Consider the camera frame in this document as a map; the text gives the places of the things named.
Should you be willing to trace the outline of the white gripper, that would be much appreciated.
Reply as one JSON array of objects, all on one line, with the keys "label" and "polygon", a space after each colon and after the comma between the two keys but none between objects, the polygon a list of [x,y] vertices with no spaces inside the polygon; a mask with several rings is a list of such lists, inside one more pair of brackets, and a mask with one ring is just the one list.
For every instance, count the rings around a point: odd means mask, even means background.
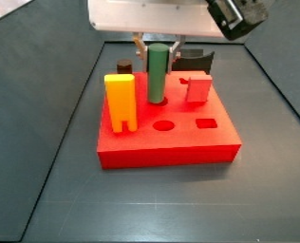
[{"label": "white gripper", "polygon": [[143,72],[147,45],[142,32],[176,35],[168,48],[167,72],[171,72],[186,36],[222,37],[207,6],[206,0],[87,0],[88,21],[96,30],[132,32]]}]

